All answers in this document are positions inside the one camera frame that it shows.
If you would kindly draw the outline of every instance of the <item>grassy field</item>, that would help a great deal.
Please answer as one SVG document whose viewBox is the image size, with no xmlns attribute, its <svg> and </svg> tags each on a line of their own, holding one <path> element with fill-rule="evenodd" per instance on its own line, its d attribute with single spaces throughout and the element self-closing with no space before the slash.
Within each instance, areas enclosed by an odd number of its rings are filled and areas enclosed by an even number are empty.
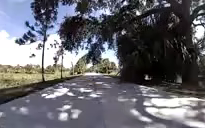
<svg viewBox="0 0 205 128">
<path fill-rule="evenodd" d="M 70 76 L 69 72 L 64 72 L 64 78 L 60 79 L 60 72 L 45 74 L 46 82 L 43 83 L 41 82 L 41 74 L 0 73 L 0 104 L 78 76 Z"/>
<path fill-rule="evenodd" d="M 63 77 L 69 76 L 68 72 L 63 73 Z M 54 80 L 60 78 L 60 72 L 54 74 L 45 74 L 45 80 Z M 0 73 L 0 89 L 12 88 L 31 83 L 41 82 L 41 74 L 21 74 L 21 73 Z"/>
</svg>

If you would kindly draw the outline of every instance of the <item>blue sky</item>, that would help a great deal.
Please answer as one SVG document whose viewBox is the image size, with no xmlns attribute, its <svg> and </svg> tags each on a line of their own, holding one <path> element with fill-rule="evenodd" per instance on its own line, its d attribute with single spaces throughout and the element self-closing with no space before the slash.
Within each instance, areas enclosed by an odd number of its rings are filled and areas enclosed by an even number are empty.
<svg viewBox="0 0 205 128">
<path fill-rule="evenodd" d="M 30 3 L 31 0 L 0 0 L 0 64 L 25 65 L 41 63 L 41 51 L 36 50 L 36 44 L 19 46 L 14 43 L 17 37 L 22 36 L 27 31 L 24 22 L 28 20 L 30 23 L 34 23 Z M 58 24 L 64 16 L 74 14 L 73 7 L 59 8 Z M 54 41 L 54 39 L 59 40 L 56 33 L 51 34 L 47 44 Z M 55 51 L 56 49 L 46 50 L 46 66 L 53 64 Z M 66 52 L 64 66 L 70 67 L 71 62 L 76 63 L 86 52 L 79 51 L 78 55 Z M 31 59 L 29 58 L 31 53 L 35 53 L 37 56 Z M 102 57 L 118 63 L 113 51 L 106 51 Z"/>
</svg>

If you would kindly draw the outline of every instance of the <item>tree trunk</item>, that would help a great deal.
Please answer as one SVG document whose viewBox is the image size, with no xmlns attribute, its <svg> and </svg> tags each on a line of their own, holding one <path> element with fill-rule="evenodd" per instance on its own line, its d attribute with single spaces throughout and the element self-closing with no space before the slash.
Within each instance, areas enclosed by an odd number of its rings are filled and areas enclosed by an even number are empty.
<svg viewBox="0 0 205 128">
<path fill-rule="evenodd" d="M 42 49 L 42 61 L 41 61 L 41 74 L 42 74 L 42 81 L 45 82 L 44 78 L 44 51 L 45 51 L 45 42 L 46 39 L 43 41 L 43 49 Z"/>
<path fill-rule="evenodd" d="M 72 75 L 74 75 L 74 66 L 73 66 L 73 63 L 71 62 L 72 64 Z"/>
<path fill-rule="evenodd" d="M 63 76 L 62 76 L 63 58 L 64 58 L 64 56 L 62 55 L 62 62 L 61 62 L 61 79 L 63 78 Z"/>
<path fill-rule="evenodd" d="M 190 58 L 189 63 L 187 63 L 185 66 L 186 69 L 186 75 L 183 77 L 183 82 L 189 83 L 189 84 L 198 84 L 198 63 L 197 63 L 197 50 L 195 45 L 192 41 L 192 26 L 191 26 L 191 17 L 190 17 L 190 7 L 191 7 L 191 0 L 183 0 L 182 1 L 182 7 L 183 7 L 183 29 L 182 31 L 185 31 L 185 37 L 186 37 L 186 48 L 188 52 L 192 55 Z"/>
</svg>

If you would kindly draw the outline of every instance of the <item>vegetation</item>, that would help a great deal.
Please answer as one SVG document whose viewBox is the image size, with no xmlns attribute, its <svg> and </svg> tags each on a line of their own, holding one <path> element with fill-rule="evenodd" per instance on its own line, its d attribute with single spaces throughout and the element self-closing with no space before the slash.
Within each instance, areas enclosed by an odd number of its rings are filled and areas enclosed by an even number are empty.
<svg viewBox="0 0 205 128">
<path fill-rule="evenodd" d="M 110 74 L 111 72 L 117 71 L 117 66 L 114 62 L 110 62 L 109 59 L 102 59 L 99 63 L 87 68 L 89 61 L 87 60 L 87 54 L 82 56 L 74 66 L 74 73 L 83 74 L 85 72 L 97 72 Z"/>
<path fill-rule="evenodd" d="M 110 74 L 117 71 L 117 66 L 114 62 L 110 62 L 109 59 L 105 58 L 102 59 L 100 63 L 90 67 L 89 70 L 99 73 Z"/>
<path fill-rule="evenodd" d="M 48 66 L 46 68 L 46 80 L 54 80 L 60 78 L 60 66 Z M 63 68 L 65 77 L 69 76 L 69 69 Z M 0 65 L 0 89 L 23 86 L 26 84 L 41 81 L 41 68 L 39 65 L 26 66 L 8 66 Z"/>
<path fill-rule="evenodd" d="M 28 21 L 26 21 L 25 25 L 30 30 L 27 33 L 25 33 L 22 38 L 16 40 L 16 43 L 19 45 L 40 42 L 38 45 L 38 49 L 42 48 L 42 64 L 41 64 L 42 81 L 45 81 L 44 78 L 45 43 L 49 36 L 48 34 L 49 30 L 54 28 L 53 23 L 57 20 L 57 8 L 58 8 L 57 0 L 34 0 L 31 3 L 31 9 L 36 22 L 33 26 L 30 25 Z"/>
<path fill-rule="evenodd" d="M 198 60 L 205 53 L 204 37 L 195 37 L 197 27 L 205 29 L 204 0 L 61 0 L 76 4 L 76 15 L 65 17 L 59 35 L 64 48 L 75 51 L 89 49 L 87 59 L 100 61 L 104 44 L 117 52 L 121 78 L 198 85 L 201 72 Z M 108 10 L 99 17 L 91 13 Z"/>
</svg>

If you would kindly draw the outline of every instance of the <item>paved road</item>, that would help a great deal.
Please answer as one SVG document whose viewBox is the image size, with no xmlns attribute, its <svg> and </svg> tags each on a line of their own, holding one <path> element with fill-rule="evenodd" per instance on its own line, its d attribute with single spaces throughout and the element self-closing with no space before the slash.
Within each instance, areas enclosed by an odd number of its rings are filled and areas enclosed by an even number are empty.
<svg viewBox="0 0 205 128">
<path fill-rule="evenodd" d="M 205 128 L 205 100 L 88 74 L 1 105 L 0 126 Z"/>
</svg>

